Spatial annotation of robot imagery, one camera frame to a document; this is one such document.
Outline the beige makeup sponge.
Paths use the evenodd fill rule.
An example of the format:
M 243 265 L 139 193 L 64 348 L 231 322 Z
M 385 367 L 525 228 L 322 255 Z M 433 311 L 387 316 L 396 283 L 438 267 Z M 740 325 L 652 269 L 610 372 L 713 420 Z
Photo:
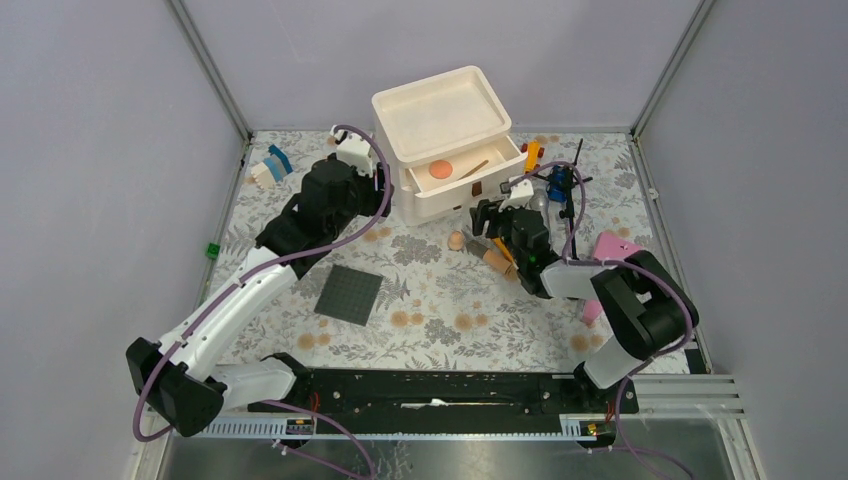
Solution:
M 461 251 L 465 245 L 465 236 L 461 231 L 453 231 L 447 241 L 448 248 L 451 251 Z

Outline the white drawer organizer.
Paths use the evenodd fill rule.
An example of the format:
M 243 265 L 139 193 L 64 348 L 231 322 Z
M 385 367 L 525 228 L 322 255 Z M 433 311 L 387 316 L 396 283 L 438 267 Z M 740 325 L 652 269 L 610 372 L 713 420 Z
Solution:
M 511 137 L 512 120 L 477 66 L 380 91 L 371 104 L 376 141 L 391 169 L 392 213 L 408 226 L 497 196 L 502 183 L 524 172 L 526 154 Z M 450 178 L 429 175 L 436 160 L 452 164 Z M 458 180 L 484 160 L 483 170 Z

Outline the gold thin makeup pencil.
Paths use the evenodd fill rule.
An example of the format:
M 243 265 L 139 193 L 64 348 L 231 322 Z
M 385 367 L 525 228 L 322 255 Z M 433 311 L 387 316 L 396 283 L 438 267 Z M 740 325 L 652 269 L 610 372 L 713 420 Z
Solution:
M 470 170 L 465 172 L 461 177 L 459 177 L 458 180 L 464 180 L 466 178 L 471 177 L 472 175 L 476 174 L 477 172 L 483 170 L 488 165 L 488 163 L 489 163 L 489 160 L 484 160 L 484 161 L 480 162 L 478 165 L 474 166 L 473 168 L 471 168 Z

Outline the orange round makeup puff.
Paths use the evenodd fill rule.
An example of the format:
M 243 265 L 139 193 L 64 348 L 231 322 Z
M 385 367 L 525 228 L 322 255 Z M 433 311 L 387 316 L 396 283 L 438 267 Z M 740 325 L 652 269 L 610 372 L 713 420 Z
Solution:
M 453 174 L 453 166 L 446 160 L 436 160 L 428 166 L 429 175 L 437 180 L 444 180 Z

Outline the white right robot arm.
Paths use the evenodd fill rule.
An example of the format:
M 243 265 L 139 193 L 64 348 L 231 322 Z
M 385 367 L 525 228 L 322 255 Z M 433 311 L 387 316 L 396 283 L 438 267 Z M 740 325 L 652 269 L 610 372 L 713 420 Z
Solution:
M 555 252 L 540 212 L 482 200 L 470 209 L 472 232 L 501 241 L 524 290 L 543 299 L 600 303 L 612 337 L 574 371 L 575 402 L 597 412 L 613 386 L 692 337 L 699 313 L 658 259 L 637 250 L 623 259 L 572 259 Z

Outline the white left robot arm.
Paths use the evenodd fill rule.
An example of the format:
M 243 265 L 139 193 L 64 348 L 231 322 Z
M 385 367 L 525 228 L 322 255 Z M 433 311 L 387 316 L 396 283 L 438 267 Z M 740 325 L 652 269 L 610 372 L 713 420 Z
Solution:
M 389 167 L 380 161 L 372 174 L 361 174 L 335 156 L 316 162 L 301 180 L 300 191 L 256 237 L 255 245 L 231 277 L 188 318 L 157 341 L 137 338 L 126 350 L 138 401 L 133 434 L 151 408 L 183 436 L 206 428 L 225 411 L 275 400 L 296 411 L 309 401 L 310 385 L 297 365 L 282 354 L 249 364 L 219 365 L 244 328 L 293 286 L 330 251 L 368 231 L 345 236 L 358 216 L 375 224 L 388 215 L 392 186 Z

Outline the beige foundation bottle grey cap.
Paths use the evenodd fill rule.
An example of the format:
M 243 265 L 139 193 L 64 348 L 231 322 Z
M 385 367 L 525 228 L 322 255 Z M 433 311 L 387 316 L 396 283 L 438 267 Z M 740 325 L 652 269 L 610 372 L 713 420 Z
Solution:
M 515 274 L 513 263 L 504 257 L 499 251 L 491 249 L 474 239 L 467 240 L 465 247 L 471 255 L 479 258 L 493 270 L 505 277 L 513 276 Z

